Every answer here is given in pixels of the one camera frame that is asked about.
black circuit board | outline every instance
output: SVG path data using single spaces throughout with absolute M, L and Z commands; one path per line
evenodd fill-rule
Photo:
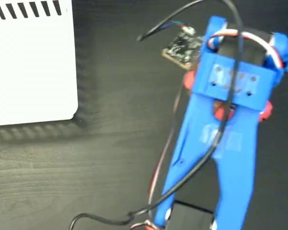
M 184 69 L 190 69 L 192 64 L 195 63 L 200 56 L 203 38 L 203 36 L 197 36 L 196 34 L 191 36 L 181 31 L 173 41 L 163 49 L 162 56 Z

black table surface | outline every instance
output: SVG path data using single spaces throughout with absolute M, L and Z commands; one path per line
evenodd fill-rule
M 0 230 L 66 230 L 80 212 L 115 218 L 147 202 L 184 71 L 160 55 L 177 28 L 141 43 L 135 40 L 186 2 L 73 2 L 79 110 L 72 121 L 0 127 Z M 288 0 L 235 2 L 245 25 L 288 34 Z M 214 1 L 177 19 L 203 33 L 212 14 L 232 21 L 226 7 Z M 288 229 L 288 74 L 271 101 L 273 116 L 258 129 L 255 188 L 245 230 Z M 218 197 L 214 164 L 179 197 L 213 210 Z M 84 219 L 75 229 L 128 227 Z

white device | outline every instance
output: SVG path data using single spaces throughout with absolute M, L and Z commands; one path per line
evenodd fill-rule
M 0 125 L 68 120 L 77 107 L 72 0 L 0 0 Z

vent slot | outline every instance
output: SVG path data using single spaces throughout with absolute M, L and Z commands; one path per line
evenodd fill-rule
M 16 19 L 17 16 L 16 16 L 16 13 L 15 13 L 15 11 L 14 11 L 14 8 L 13 8 L 12 4 L 11 4 L 11 3 L 6 4 L 6 7 L 8 8 L 8 10 L 9 10 L 12 18 L 13 18 L 13 19 Z
M 20 3 L 18 3 L 17 5 L 18 5 L 21 13 L 23 14 L 23 16 L 24 16 L 25 18 L 28 18 L 28 14 L 27 14 L 27 11 L 25 10 L 24 4 L 23 4 L 22 2 L 20 2 Z
M 37 7 L 36 7 L 36 4 L 34 1 L 31 1 L 29 2 L 30 6 L 31 6 L 31 9 L 35 15 L 35 17 L 39 17 L 39 13 L 38 13 L 38 10 L 37 10 Z
M 57 14 L 61 16 L 62 12 L 61 12 L 59 1 L 58 0 L 53 0 L 52 2 L 54 4 L 54 7 L 56 8 Z
M 3 11 L 2 11 L 2 9 L 1 9 L 1 6 L 0 6 L 0 18 L 3 19 L 3 20 L 6 19 L 5 16 L 4 16 L 4 14 L 3 14 Z
M 45 11 L 45 14 L 46 16 L 50 16 L 50 10 L 49 10 L 49 7 L 48 7 L 48 3 L 46 1 L 41 1 L 42 3 L 42 6 L 44 8 L 44 11 Z
M 61 16 L 60 0 L 42 0 L 30 2 L 15 2 L 0 4 L 0 18 L 2 20 Z

wire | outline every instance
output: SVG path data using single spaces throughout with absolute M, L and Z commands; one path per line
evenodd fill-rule
M 217 31 L 207 41 L 207 45 L 209 46 L 209 48 L 214 49 L 213 40 L 215 39 L 215 37 L 218 37 L 218 36 L 237 36 L 237 30 L 235 30 L 235 29 L 224 29 L 224 30 Z M 267 51 L 267 53 L 271 55 L 271 57 L 272 57 L 272 59 L 273 59 L 273 61 L 275 63 L 275 66 L 278 69 L 283 69 L 284 68 L 283 60 L 282 60 L 280 54 L 268 42 L 263 40 L 261 37 L 255 35 L 255 34 L 252 34 L 250 32 L 246 32 L 246 31 L 244 31 L 242 33 L 242 36 L 244 38 L 253 40 L 253 41 L 257 42 L 258 44 L 260 44 Z
M 162 20 L 160 23 L 158 23 L 154 28 L 152 28 L 146 34 L 140 36 L 138 38 L 138 40 L 143 40 L 143 39 L 149 37 L 150 35 L 157 33 L 160 30 L 160 27 L 162 25 L 164 25 L 166 22 L 168 22 L 169 20 L 171 20 L 174 16 L 181 13 L 185 9 L 187 9 L 187 8 L 197 4 L 197 3 L 203 2 L 203 1 L 205 1 L 205 0 L 195 0 L 195 1 L 192 1 L 188 4 L 186 4 L 185 6 L 179 8 L 178 10 L 174 11 L 170 16 L 168 16 L 167 18 Z M 212 156 L 212 154 L 216 150 L 217 145 L 219 144 L 219 142 L 221 141 L 221 139 L 223 137 L 224 130 L 226 127 L 227 118 L 228 118 L 228 115 L 230 112 L 230 106 L 232 104 L 233 97 L 234 97 L 235 84 L 236 84 L 236 80 L 237 80 L 237 73 L 238 73 L 238 69 L 239 69 L 239 64 L 240 64 L 241 56 L 243 53 L 243 36 L 242 36 L 243 22 L 242 22 L 242 19 L 240 17 L 240 14 L 239 14 L 236 6 L 230 0 L 219 0 L 219 1 L 226 4 L 233 13 L 233 16 L 234 16 L 236 24 L 237 24 L 237 29 L 238 29 L 238 36 L 237 36 L 238 42 L 237 42 L 235 63 L 234 63 L 234 68 L 233 68 L 233 77 L 231 78 L 230 88 L 229 88 L 228 97 L 227 97 L 226 105 L 225 105 L 225 112 L 224 112 L 224 115 L 222 117 L 222 121 L 220 122 L 218 132 L 215 136 L 215 139 L 214 139 L 212 145 L 210 146 L 208 151 L 205 153 L 205 155 L 194 165 L 194 167 L 176 185 L 174 185 L 171 189 L 169 189 L 166 193 L 164 193 L 154 204 L 149 204 L 149 205 L 142 207 L 136 211 L 129 212 L 127 214 L 128 218 L 126 220 L 112 220 L 112 219 L 107 219 L 104 217 L 100 217 L 100 216 L 97 216 L 94 214 L 88 214 L 88 213 L 79 214 L 78 216 L 76 216 L 72 220 L 71 225 L 70 225 L 70 230 L 73 229 L 76 221 L 79 220 L 80 218 L 83 218 L 83 217 L 90 218 L 90 219 L 99 221 L 99 222 L 104 223 L 104 224 L 109 224 L 109 225 L 118 225 L 119 226 L 119 225 L 127 225 L 127 224 L 131 223 L 131 221 L 133 221 L 136 216 L 142 215 L 144 213 L 147 213 L 149 210 L 155 209 L 159 204 L 161 204 L 163 201 L 168 199 L 172 194 L 174 194 L 176 191 L 178 191 L 187 181 L 189 181 L 192 178 L 192 176 L 195 173 L 197 173 L 208 162 L 208 160 L 210 159 L 210 157 Z
M 167 23 L 167 24 L 163 25 L 163 26 L 160 28 L 160 31 L 161 31 L 161 30 L 164 30 L 164 29 L 167 29 L 167 28 L 170 27 L 171 25 L 177 25 L 177 26 L 180 26 L 180 27 L 186 26 L 184 23 L 182 23 L 182 22 L 180 22 L 180 21 L 171 21 L 170 23 Z
M 149 205 L 153 201 L 153 195 L 154 195 L 156 184 L 157 184 L 158 177 L 159 177 L 159 174 L 160 174 L 161 166 L 163 164 L 163 161 L 164 161 L 164 158 L 165 158 L 166 154 L 168 153 L 168 147 L 169 147 L 169 145 L 170 145 L 170 143 L 171 143 L 171 141 L 173 139 L 174 130 L 175 130 L 175 126 L 176 126 L 175 116 L 176 116 L 177 108 L 178 108 L 178 105 L 179 105 L 179 102 L 180 102 L 182 89 L 184 88 L 183 87 L 184 86 L 183 82 L 184 82 L 184 79 L 182 80 L 182 82 L 180 84 L 180 87 L 179 87 L 179 90 L 177 92 L 177 95 L 175 97 L 174 106 L 173 106 L 173 112 L 172 112 L 173 122 L 172 122 L 171 129 L 170 129 L 170 132 L 169 132 L 169 135 L 168 135 L 168 139 L 167 139 L 166 144 L 164 145 L 164 148 L 163 148 L 163 150 L 162 150 L 162 152 L 160 154 L 159 160 L 158 160 L 158 162 L 156 164 L 156 167 L 155 167 L 152 179 L 151 179 L 151 183 L 150 183 L 150 186 L 149 186 L 149 191 L 148 191 L 148 204 Z M 151 210 L 148 211 L 148 215 L 149 215 L 150 219 L 153 218 Z
M 138 227 L 141 227 L 141 226 L 145 226 L 145 228 L 147 230 L 159 230 L 157 226 L 155 226 L 152 222 L 150 222 L 150 220 L 146 220 L 142 223 L 136 223 L 136 224 L 133 224 L 131 227 L 130 227 L 130 230 L 133 230 L 133 229 L 136 229 Z

